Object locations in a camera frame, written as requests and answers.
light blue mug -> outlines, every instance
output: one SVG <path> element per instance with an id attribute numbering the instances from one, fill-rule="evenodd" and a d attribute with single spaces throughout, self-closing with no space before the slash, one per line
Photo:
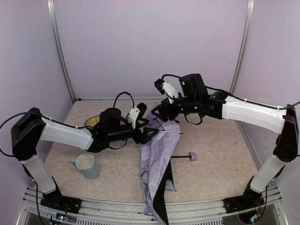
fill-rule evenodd
<path id="1" fill-rule="evenodd" d="M 71 163 L 80 170 L 86 179 L 94 180 L 99 175 L 99 168 L 95 164 L 95 158 L 92 154 L 81 154 L 77 159 L 72 159 Z"/>

lavender cloth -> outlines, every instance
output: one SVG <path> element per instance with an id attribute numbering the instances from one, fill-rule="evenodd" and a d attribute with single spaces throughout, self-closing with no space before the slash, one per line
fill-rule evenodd
<path id="1" fill-rule="evenodd" d="M 141 186 L 143 188 L 143 201 L 146 204 L 144 213 L 154 215 L 161 224 L 165 225 L 165 222 L 154 210 L 153 199 L 180 138 L 181 131 L 179 124 L 175 121 L 164 123 L 160 119 L 153 120 L 154 118 L 155 116 L 151 113 L 147 115 L 147 119 L 150 120 L 147 126 L 157 128 L 160 131 L 150 142 L 141 146 Z M 167 180 L 165 190 L 175 191 L 170 180 Z"/>

white wall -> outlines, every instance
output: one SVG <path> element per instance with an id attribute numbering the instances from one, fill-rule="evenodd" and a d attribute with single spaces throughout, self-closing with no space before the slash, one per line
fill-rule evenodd
<path id="1" fill-rule="evenodd" d="M 230 88 L 247 0 L 64 0 L 55 8 L 77 98 L 161 97 L 154 82 L 163 74 L 200 73 Z"/>
<path id="2" fill-rule="evenodd" d="M 2 0 L 0 3 L 0 123 L 38 107 L 63 120 L 71 103 L 55 50 L 46 0 Z M 0 132 L 0 147 L 11 154 L 9 123 Z M 39 145 L 43 159 L 49 143 Z M 21 164 L 0 154 L 1 224 L 13 224 L 28 184 Z"/>
<path id="3" fill-rule="evenodd" d="M 236 95 L 282 105 L 300 100 L 300 2 L 255 1 L 253 20 Z M 300 106 L 296 107 L 298 118 Z M 276 135 L 243 124 L 263 163 L 275 147 Z M 300 158 L 288 164 L 278 188 L 292 225 L 300 222 Z"/>

table surface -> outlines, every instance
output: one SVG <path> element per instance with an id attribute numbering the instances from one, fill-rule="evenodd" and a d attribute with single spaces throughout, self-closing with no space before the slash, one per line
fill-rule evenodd
<path id="1" fill-rule="evenodd" d="M 140 100 L 150 109 L 154 100 Z M 131 109 L 131 101 L 119 100 L 116 107 L 125 116 Z M 77 101 L 66 123 L 81 126 L 84 121 L 106 108 L 113 101 Z M 190 121 L 199 120 L 197 114 L 188 116 Z M 243 193 L 249 179 L 257 172 L 246 144 L 234 121 L 203 118 L 203 124 L 188 124 L 183 116 L 180 121 L 181 135 L 173 155 L 186 155 L 193 151 L 197 161 L 174 158 L 172 172 L 176 192 L 165 192 L 166 202 L 185 202 L 213 199 Z M 113 147 L 122 142 L 112 143 Z M 100 174 L 95 180 L 83 177 L 71 165 L 71 160 L 84 153 L 76 147 L 54 143 L 45 166 L 55 178 L 63 195 L 118 202 L 143 202 L 139 177 L 140 145 L 131 139 L 120 150 L 106 149 L 92 153 Z"/>

woven basket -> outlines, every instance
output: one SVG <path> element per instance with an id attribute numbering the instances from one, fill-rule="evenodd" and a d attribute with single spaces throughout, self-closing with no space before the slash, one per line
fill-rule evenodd
<path id="1" fill-rule="evenodd" d="M 84 125 L 85 126 L 91 126 L 94 127 L 97 123 L 99 123 L 100 121 L 100 115 L 97 116 L 93 116 L 91 118 L 88 118 L 85 122 Z"/>

